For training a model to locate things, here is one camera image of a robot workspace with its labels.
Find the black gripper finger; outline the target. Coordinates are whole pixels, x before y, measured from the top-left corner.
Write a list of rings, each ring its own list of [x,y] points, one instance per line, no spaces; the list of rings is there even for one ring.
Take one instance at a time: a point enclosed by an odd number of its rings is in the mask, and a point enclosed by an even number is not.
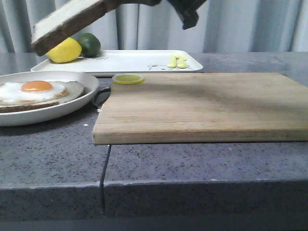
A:
[[[182,21],[182,29],[195,27],[199,20],[197,10],[206,0],[169,0]]]

